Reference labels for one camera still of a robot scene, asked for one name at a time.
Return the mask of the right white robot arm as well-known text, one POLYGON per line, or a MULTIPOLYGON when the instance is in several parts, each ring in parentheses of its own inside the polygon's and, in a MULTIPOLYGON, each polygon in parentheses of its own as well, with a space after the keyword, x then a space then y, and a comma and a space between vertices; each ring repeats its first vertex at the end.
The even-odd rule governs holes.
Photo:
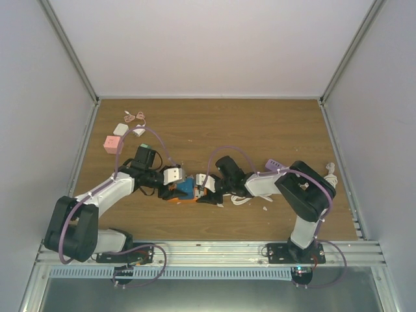
POLYGON ((216 162, 221 177, 208 174, 196 176, 196 186, 204 191, 198 203, 221 205, 225 196, 231 196, 235 205, 252 198, 271 200, 271 195, 282 195, 296 214, 293 231, 285 247, 289 259, 305 263, 319 253, 318 232, 326 215, 333 207, 338 183, 335 164, 326 165, 328 174, 321 176, 302 161, 291 166, 269 160, 267 172, 245 173, 229 156, 216 162))

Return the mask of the white square plug adapter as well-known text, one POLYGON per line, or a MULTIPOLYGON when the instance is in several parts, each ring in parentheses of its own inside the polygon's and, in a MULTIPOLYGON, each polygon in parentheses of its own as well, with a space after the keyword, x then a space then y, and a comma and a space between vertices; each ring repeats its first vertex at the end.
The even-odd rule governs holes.
POLYGON ((128 130, 129 126, 127 124, 119 123, 114 129, 113 135, 122 137, 126 134, 126 132, 128 132, 128 130))

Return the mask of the pink cube adapter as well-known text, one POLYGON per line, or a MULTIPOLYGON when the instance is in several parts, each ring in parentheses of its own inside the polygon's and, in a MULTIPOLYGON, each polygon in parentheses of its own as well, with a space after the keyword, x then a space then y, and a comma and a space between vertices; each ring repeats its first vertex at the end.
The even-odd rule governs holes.
POLYGON ((108 135, 103 143, 104 150, 111 155, 121 154, 124 143, 120 136, 108 135))

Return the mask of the green cube adapter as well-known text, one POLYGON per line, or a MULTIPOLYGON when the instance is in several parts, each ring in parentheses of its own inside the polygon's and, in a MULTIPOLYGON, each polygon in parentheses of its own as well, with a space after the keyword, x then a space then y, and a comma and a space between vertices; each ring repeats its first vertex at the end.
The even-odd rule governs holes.
POLYGON ((151 149, 151 146, 147 145, 147 144, 141 144, 140 145, 141 148, 146 148, 146 149, 151 149))

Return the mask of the purple power strip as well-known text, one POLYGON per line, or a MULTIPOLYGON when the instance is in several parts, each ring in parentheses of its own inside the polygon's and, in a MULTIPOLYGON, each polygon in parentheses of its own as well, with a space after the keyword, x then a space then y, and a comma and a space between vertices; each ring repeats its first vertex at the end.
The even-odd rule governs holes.
POLYGON ((282 173, 285 170, 289 169, 288 166, 284 166, 278 161, 274 159, 269 159, 265 164, 266 173, 282 173))

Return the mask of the orange power strip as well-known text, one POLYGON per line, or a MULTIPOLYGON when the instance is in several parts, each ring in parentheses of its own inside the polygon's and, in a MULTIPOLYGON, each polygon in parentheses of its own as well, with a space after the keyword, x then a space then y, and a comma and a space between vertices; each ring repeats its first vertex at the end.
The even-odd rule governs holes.
POLYGON ((196 203, 198 199, 200 199, 202 196, 205 196, 207 194, 206 190, 199 190, 195 188, 192 192, 189 192, 186 196, 182 196, 179 198, 172 198, 168 200, 168 202, 172 203, 196 203))

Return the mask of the blue cube adapter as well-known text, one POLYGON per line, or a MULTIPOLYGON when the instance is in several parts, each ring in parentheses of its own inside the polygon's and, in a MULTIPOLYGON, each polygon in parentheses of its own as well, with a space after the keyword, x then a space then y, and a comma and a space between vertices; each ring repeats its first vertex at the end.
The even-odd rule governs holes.
POLYGON ((194 190, 194 179, 192 177, 186 178, 184 182, 176 185, 176 189, 186 192, 187 194, 192 192, 194 190))

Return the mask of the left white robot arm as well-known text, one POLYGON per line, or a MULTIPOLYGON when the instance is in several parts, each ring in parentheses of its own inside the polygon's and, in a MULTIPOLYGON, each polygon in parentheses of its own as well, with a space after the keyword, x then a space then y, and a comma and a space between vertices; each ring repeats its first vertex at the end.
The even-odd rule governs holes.
POLYGON ((63 196, 55 208, 44 238, 44 246, 58 253, 64 265, 85 262, 94 254, 109 254, 121 263, 134 254, 131 235, 119 229, 100 230, 99 219, 113 205, 137 190, 157 191, 162 198, 182 196, 173 186, 185 180, 178 164, 154 167, 159 152, 139 146, 136 155, 119 166, 107 180, 74 198, 63 196))

